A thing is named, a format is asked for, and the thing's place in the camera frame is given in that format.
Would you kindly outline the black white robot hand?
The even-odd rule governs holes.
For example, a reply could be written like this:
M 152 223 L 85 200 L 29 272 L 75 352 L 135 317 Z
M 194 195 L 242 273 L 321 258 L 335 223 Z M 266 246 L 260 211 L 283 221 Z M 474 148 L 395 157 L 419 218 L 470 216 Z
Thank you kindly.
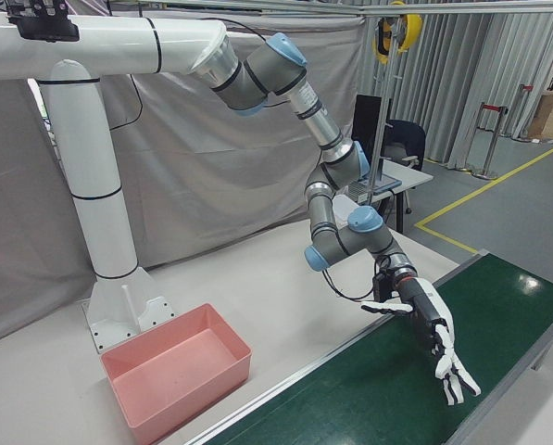
M 482 391 L 455 351 L 453 316 L 433 284 L 420 277 L 401 280 L 390 291 L 389 299 L 364 302 L 361 309 L 370 313 L 405 315 L 426 349 L 435 359 L 434 375 L 443 383 L 446 402 L 464 402 L 463 391 L 479 396 Z

